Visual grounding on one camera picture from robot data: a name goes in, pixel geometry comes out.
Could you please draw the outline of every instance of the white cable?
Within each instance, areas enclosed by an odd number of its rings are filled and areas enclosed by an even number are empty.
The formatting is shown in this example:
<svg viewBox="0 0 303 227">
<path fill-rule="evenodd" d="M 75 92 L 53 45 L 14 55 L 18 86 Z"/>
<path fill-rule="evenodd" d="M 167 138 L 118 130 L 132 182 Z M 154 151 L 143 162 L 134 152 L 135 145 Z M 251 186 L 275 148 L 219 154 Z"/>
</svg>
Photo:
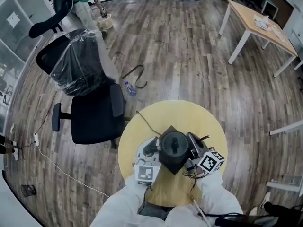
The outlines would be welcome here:
<svg viewBox="0 0 303 227">
<path fill-rule="evenodd" d="M 207 226 L 212 227 L 211 224 L 209 223 L 208 219 L 205 217 L 204 213 L 201 211 L 201 209 L 200 209 L 199 205 L 197 204 L 196 200 L 194 200 L 194 204 L 198 208 L 198 210 L 199 210 L 200 214 L 202 215 L 203 219 L 205 220 Z"/>
<path fill-rule="evenodd" d="M 53 162 L 50 158 L 48 158 L 48 156 L 46 156 L 45 154 L 43 154 L 42 152 L 41 152 L 41 150 L 40 150 L 40 148 L 39 148 L 39 146 L 37 146 L 38 147 L 38 149 L 39 149 L 39 151 L 40 151 L 40 153 L 41 153 L 41 155 L 42 156 L 44 156 L 44 157 L 46 157 L 47 159 L 49 159 L 49 161 L 50 162 L 52 162 L 54 165 L 55 165 L 55 167 L 56 168 L 58 168 L 60 171 L 62 171 L 62 173 L 63 174 L 65 174 L 65 175 L 67 175 L 67 176 L 69 176 L 70 178 L 72 178 L 73 180 L 75 180 L 76 182 L 79 182 L 80 184 L 82 184 L 82 185 L 84 185 L 84 186 L 86 186 L 86 187 L 88 187 L 87 185 L 85 185 L 83 182 L 80 182 L 80 181 L 78 181 L 77 179 L 75 179 L 75 178 L 73 178 L 72 176 L 70 176 L 70 175 L 68 175 L 68 174 L 66 174 L 63 170 L 61 170 L 60 169 L 60 167 L 59 166 L 57 166 L 56 165 L 56 163 L 55 162 Z M 101 194 L 103 194 L 103 195 L 105 195 L 105 196 L 107 196 L 108 198 L 109 198 L 109 196 L 107 195 L 107 194 L 105 194 L 105 193 L 103 193 L 103 192 L 100 192 L 99 190 L 97 190 L 97 189 L 94 189 L 94 188 L 92 188 L 92 187 L 88 187 L 88 188 L 90 188 L 90 189 L 92 189 L 92 190 L 95 190 L 95 191 L 97 191 L 97 192 L 99 192 L 99 193 L 101 193 Z"/>
<path fill-rule="evenodd" d="M 144 160 L 144 159 L 142 159 L 140 157 L 135 157 L 134 164 L 137 165 L 139 161 L 144 162 L 143 166 L 146 164 L 146 162 L 149 162 L 151 164 L 151 166 L 152 166 L 152 162 L 151 161 L 146 161 L 146 160 Z"/>
</svg>

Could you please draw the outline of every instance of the round table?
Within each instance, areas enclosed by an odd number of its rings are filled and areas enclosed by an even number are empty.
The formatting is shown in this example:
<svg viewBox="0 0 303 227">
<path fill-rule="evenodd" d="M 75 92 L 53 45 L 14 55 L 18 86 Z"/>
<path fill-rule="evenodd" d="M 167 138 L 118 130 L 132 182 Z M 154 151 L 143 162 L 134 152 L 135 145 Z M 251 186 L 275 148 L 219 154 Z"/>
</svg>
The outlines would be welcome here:
<svg viewBox="0 0 303 227">
<path fill-rule="evenodd" d="M 163 133 L 169 126 L 187 134 L 192 132 L 199 137 L 211 135 L 204 140 L 205 144 L 215 149 L 227 159 L 227 142 L 224 131 L 216 118 L 203 107 L 182 100 L 167 100 L 154 103 L 140 111 L 150 126 L 157 132 Z M 151 131 L 144 119 L 136 114 L 125 128 L 119 143 L 118 161 L 124 179 L 133 174 L 133 163 L 139 145 L 147 139 L 158 136 Z M 221 166 L 223 174 L 226 162 Z M 175 207 L 192 203 L 190 189 L 194 180 L 183 176 L 182 168 L 176 175 L 165 166 L 152 186 L 153 191 L 146 193 L 146 200 L 152 204 Z M 195 199 L 201 198 L 201 191 L 193 189 Z"/>
</svg>

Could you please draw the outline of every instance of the chair wheel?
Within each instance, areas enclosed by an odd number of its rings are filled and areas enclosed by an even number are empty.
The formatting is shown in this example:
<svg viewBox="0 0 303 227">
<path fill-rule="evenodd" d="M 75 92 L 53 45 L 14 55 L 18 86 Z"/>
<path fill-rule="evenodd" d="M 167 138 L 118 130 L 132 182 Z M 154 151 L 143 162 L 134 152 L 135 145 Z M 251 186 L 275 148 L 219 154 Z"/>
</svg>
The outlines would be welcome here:
<svg viewBox="0 0 303 227">
<path fill-rule="evenodd" d="M 116 144 L 115 140 L 111 140 L 110 142 L 111 142 L 111 148 L 117 149 L 117 144 Z"/>
</svg>

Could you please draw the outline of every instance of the black cable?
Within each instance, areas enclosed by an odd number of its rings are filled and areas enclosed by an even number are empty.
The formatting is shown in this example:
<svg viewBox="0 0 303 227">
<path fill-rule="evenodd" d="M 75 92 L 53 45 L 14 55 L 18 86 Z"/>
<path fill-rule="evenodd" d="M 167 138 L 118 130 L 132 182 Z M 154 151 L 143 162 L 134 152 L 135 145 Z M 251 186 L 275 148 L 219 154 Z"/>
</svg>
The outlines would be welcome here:
<svg viewBox="0 0 303 227">
<path fill-rule="evenodd" d="M 45 120 L 46 120 L 46 118 L 47 118 L 47 116 L 48 116 L 48 114 L 49 114 L 49 111 L 50 111 L 50 110 L 51 110 L 51 108 L 52 108 L 53 101 L 54 101 L 54 99 L 55 99 L 55 97 L 56 97 L 57 92 L 58 92 L 58 90 L 56 90 L 56 92 L 55 92 L 55 94 L 54 94 L 54 96 L 53 96 L 53 99 L 52 99 L 51 105 L 49 106 L 49 108 L 48 108 L 48 110 L 47 110 L 46 116 L 44 117 L 42 124 L 40 125 L 39 129 L 38 129 L 38 130 L 37 130 L 35 133 L 38 133 L 38 131 L 41 129 L 41 127 L 42 127 L 42 126 L 43 126 L 43 124 L 45 123 Z"/>
<path fill-rule="evenodd" d="M 144 197 L 143 197 L 143 206 L 142 206 L 142 209 L 140 210 L 140 212 L 138 214 L 141 214 L 142 210 L 144 209 L 145 207 L 145 196 L 146 196 L 146 193 L 147 193 L 147 190 L 151 190 L 153 191 L 153 189 L 151 187 L 148 187 L 146 190 L 145 190 L 145 193 L 144 193 Z"/>
<path fill-rule="evenodd" d="M 34 141 L 34 142 L 32 142 L 32 143 L 30 143 L 29 145 L 27 145 L 27 146 L 23 146 L 23 147 L 17 147 L 17 149 L 20 149 L 21 151 L 22 151 L 22 158 L 23 158 L 23 160 L 25 160 L 25 158 L 24 158 L 24 154 L 23 154 L 23 148 L 25 148 L 25 147 L 28 147 L 28 146 L 31 146 L 32 144 L 34 144 L 36 141 Z"/>
<path fill-rule="evenodd" d="M 196 183 L 197 183 L 197 179 L 203 178 L 204 175 L 205 175 L 205 172 L 203 172 L 203 175 L 202 175 L 202 176 L 199 176 L 199 177 L 197 177 L 196 174 L 195 174 L 195 176 L 192 176 L 192 175 L 188 175 L 188 174 L 185 173 L 185 172 L 183 172 L 182 174 L 183 174 L 184 176 L 188 176 L 189 178 L 195 180 L 194 185 L 193 185 L 193 186 L 191 187 L 191 189 L 190 189 L 190 196 L 191 196 L 192 199 L 194 199 L 192 191 L 193 191 L 193 189 L 194 189 L 194 187 L 195 187 L 195 185 L 196 185 Z"/>
<path fill-rule="evenodd" d="M 195 180 L 196 180 L 196 179 L 203 178 L 203 177 L 206 177 L 206 176 L 205 176 L 205 172 L 203 172 L 203 175 L 202 175 L 202 176 L 199 176 L 199 177 L 197 177 L 196 174 L 195 174 L 194 176 L 193 176 L 193 175 L 188 175 L 186 172 L 184 172 L 183 175 L 184 175 L 184 176 L 188 176 L 188 177 L 190 177 L 191 179 L 195 179 Z"/>
<path fill-rule="evenodd" d="M 205 172 L 203 172 L 203 175 L 202 176 L 199 176 L 197 177 L 196 174 L 195 175 L 188 175 L 187 173 L 183 172 L 182 173 L 184 176 L 188 176 L 189 178 L 191 179 L 194 179 L 195 182 L 194 182 L 194 185 L 191 187 L 190 189 L 190 196 L 192 197 L 192 199 L 194 199 L 193 197 L 193 194 L 192 194 L 192 191 L 193 191 L 193 188 L 195 187 L 196 183 L 197 183 L 197 179 L 201 179 L 203 177 L 206 177 L 205 176 Z M 208 217 L 238 217 L 238 216 L 244 216 L 243 214 L 239 214 L 239 213 L 228 213 L 228 214 L 205 214 L 205 212 L 201 209 L 201 211 L 204 213 L 205 216 L 208 216 Z"/>
<path fill-rule="evenodd" d="M 150 129 L 155 132 L 156 134 L 158 134 L 159 136 L 161 136 L 161 134 L 155 130 L 152 129 L 152 127 L 150 126 L 150 124 L 146 121 L 146 119 L 142 116 L 142 114 L 139 113 L 139 111 L 137 111 L 137 114 L 139 114 L 143 119 L 144 121 L 146 122 L 146 124 L 148 125 L 148 127 L 150 127 Z"/>
<path fill-rule="evenodd" d="M 48 116 L 48 114 L 49 114 L 49 112 L 50 112 L 50 110 L 51 110 L 51 108 L 52 108 L 53 101 L 55 100 L 55 97 L 56 97 L 57 92 L 58 92 L 58 90 L 56 90 L 56 92 L 55 92 L 55 94 L 54 94 L 54 96 L 53 96 L 51 105 L 49 106 L 49 108 L 48 108 L 48 110 L 47 110 L 46 116 L 44 117 L 42 124 L 40 125 L 39 129 L 38 129 L 35 133 L 38 133 L 38 131 L 41 129 L 41 127 L 42 127 L 43 124 L 45 123 L 45 120 L 46 120 L 46 118 L 47 118 L 47 116 Z M 20 149 L 20 150 L 22 151 L 22 158 L 23 158 L 24 160 L 25 160 L 25 158 L 24 158 L 24 154 L 23 154 L 23 148 L 28 147 L 28 146 L 31 146 L 31 145 L 34 144 L 35 142 L 36 142 L 36 141 L 30 143 L 29 145 L 26 145 L 26 146 L 23 146 L 23 147 L 18 147 L 18 149 Z"/>
<path fill-rule="evenodd" d="M 131 69 L 131 71 L 129 71 L 128 73 L 126 73 L 124 76 L 121 76 L 122 79 L 126 78 L 129 74 L 131 74 L 134 70 L 136 70 L 137 68 L 141 68 L 141 71 L 139 72 L 139 76 L 137 77 L 137 80 L 135 82 L 135 86 L 139 89 L 144 88 L 147 85 L 147 82 L 145 82 L 145 84 L 140 87 L 137 85 L 137 81 L 140 79 L 140 77 L 142 76 L 143 72 L 144 72 L 144 66 L 143 65 L 137 65 L 135 66 L 133 69 Z"/>
</svg>

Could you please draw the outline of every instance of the desk leg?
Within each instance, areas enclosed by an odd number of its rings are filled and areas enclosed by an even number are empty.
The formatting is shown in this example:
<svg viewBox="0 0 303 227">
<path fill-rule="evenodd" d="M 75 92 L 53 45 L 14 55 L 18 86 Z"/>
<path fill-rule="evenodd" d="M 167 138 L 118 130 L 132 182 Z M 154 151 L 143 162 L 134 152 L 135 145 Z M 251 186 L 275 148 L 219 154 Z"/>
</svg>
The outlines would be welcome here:
<svg viewBox="0 0 303 227">
<path fill-rule="evenodd" d="M 262 8 L 261 13 L 263 13 L 263 12 L 264 12 L 266 4 L 267 4 L 267 0 L 265 0 L 265 2 L 264 2 L 264 5 L 263 5 L 263 8 Z"/>
<path fill-rule="evenodd" d="M 223 34 L 223 30 L 226 26 L 226 23 L 227 23 L 227 20 L 229 18 L 230 13 L 231 13 L 231 6 L 228 4 L 227 10 L 226 10 L 226 13 L 224 15 L 224 19 L 223 19 L 223 22 L 222 22 L 222 25 L 221 25 L 221 28 L 220 28 L 220 31 L 219 31 L 219 35 Z"/>
<path fill-rule="evenodd" d="M 268 44 L 269 44 L 269 40 L 267 40 L 267 42 L 262 46 L 262 49 L 264 50 Z"/>
<path fill-rule="evenodd" d="M 279 11 L 279 9 L 276 9 L 276 12 L 275 12 L 275 14 L 274 14 L 274 16 L 273 16 L 273 20 L 275 19 L 276 14 L 278 13 L 278 11 Z"/>
<path fill-rule="evenodd" d="M 280 74 L 282 71 L 284 71 L 284 69 L 285 69 L 286 67 L 288 67 L 288 66 L 290 65 L 290 63 L 293 62 L 294 59 L 295 59 L 295 56 L 292 55 L 292 57 L 290 57 L 290 58 L 287 60 L 287 62 L 285 62 L 284 65 L 281 66 L 280 69 L 277 70 L 277 71 L 274 73 L 274 77 L 279 76 L 279 74 Z"/>
<path fill-rule="evenodd" d="M 300 191 L 300 187 L 287 185 L 287 184 L 283 184 L 283 183 L 267 182 L 266 186 L 277 188 L 277 189 L 282 189 L 282 190 L 286 190 L 286 191 L 293 191 L 293 192 Z"/>
<path fill-rule="evenodd" d="M 294 68 L 294 70 L 298 70 L 300 66 L 302 66 L 303 60 Z"/>
<path fill-rule="evenodd" d="M 289 132 L 295 131 L 295 130 L 297 130 L 299 128 L 303 128 L 303 120 L 300 120 L 298 122 L 292 123 L 292 124 L 290 124 L 288 126 L 280 128 L 280 129 L 277 129 L 277 130 L 274 130 L 274 131 L 270 131 L 269 135 L 278 134 L 278 133 L 282 133 L 282 132 L 289 133 Z"/>
<path fill-rule="evenodd" d="M 249 30 L 245 30 L 244 34 L 242 35 L 242 38 L 240 39 L 236 49 L 233 51 L 231 57 L 228 60 L 229 64 L 232 64 L 233 61 L 235 60 L 235 58 L 237 57 L 237 55 L 239 54 L 240 50 L 242 49 L 243 45 L 245 44 L 245 42 L 247 41 L 248 37 L 250 36 L 250 31 Z"/>
</svg>

